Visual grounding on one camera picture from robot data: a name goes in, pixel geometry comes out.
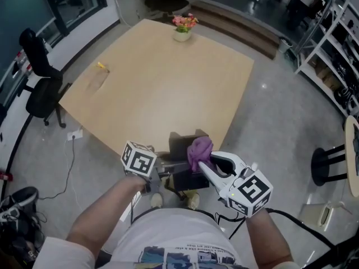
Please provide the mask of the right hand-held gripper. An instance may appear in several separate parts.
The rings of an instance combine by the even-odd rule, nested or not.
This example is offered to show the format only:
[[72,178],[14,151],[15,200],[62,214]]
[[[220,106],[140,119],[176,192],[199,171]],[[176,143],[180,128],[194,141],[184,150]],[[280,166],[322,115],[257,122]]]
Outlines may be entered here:
[[252,217],[270,201],[273,186],[260,170],[254,171],[239,156],[230,152],[212,151],[210,160],[227,175],[202,161],[199,162],[199,168],[219,190],[228,208],[244,217]]

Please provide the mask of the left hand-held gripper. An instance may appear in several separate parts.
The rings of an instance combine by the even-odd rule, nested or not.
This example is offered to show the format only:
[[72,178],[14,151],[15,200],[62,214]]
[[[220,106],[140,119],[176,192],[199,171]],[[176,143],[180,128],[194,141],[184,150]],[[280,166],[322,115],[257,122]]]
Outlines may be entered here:
[[[146,181],[141,194],[153,194],[159,192],[162,185],[159,170],[162,168],[160,160],[171,161],[171,153],[154,152],[152,147],[147,147],[137,142],[126,141],[121,155],[121,162],[126,173],[137,175]],[[189,163],[169,163],[165,165],[168,174],[182,174],[192,172]]]

